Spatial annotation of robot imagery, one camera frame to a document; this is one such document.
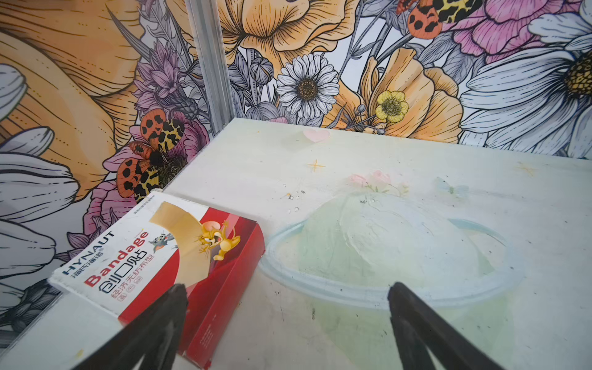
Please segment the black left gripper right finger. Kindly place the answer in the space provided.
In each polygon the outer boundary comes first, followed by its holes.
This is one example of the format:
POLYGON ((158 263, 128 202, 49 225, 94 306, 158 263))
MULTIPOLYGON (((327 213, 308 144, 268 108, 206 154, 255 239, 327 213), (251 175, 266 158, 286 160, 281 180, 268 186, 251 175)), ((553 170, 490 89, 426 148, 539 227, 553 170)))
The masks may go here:
POLYGON ((404 369, 500 369, 417 294, 401 282, 388 291, 391 323, 404 369))

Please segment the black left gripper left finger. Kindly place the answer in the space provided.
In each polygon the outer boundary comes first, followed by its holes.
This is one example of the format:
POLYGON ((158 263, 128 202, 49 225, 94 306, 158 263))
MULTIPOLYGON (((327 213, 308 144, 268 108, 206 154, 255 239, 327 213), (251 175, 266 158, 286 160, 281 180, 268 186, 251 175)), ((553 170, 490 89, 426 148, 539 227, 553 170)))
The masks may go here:
POLYGON ((76 369, 172 369, 187 313, 184 285, 174 285, 76 369))

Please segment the red white bandage box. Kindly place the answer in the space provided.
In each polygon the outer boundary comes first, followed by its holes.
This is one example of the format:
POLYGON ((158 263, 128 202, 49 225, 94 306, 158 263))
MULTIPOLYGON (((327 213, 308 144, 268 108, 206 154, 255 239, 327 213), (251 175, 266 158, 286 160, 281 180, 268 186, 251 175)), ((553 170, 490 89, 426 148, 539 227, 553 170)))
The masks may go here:
POLYGON ((179 352, 207 369, 264 253, 256 221, 155 191, 49 281, 125 325, 183 285, 188 307, 179 352))

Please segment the clear plastic bowl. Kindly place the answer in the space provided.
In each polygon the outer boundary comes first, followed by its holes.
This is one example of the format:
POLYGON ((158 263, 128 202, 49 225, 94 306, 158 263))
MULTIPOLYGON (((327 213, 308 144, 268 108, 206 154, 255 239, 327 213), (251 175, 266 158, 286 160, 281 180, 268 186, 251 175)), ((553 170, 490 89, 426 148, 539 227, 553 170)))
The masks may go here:
POLYGON ((519 251, 496 231, 381 193, 336 197, 270 238, 260 268, 337 305, 385 310, 395 283, 433 308, 505 294, 523 278, 519 251))

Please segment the aluminium left corner post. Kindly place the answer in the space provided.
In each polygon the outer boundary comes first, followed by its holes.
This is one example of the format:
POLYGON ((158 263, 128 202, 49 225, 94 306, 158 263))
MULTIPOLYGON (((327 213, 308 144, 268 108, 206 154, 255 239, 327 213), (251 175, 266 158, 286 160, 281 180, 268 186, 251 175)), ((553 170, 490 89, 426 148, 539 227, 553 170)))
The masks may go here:
POLYGON ((235 117, 217 3, 188 0, 186 7, 206 89, 211 130, 216 136, 235 117))

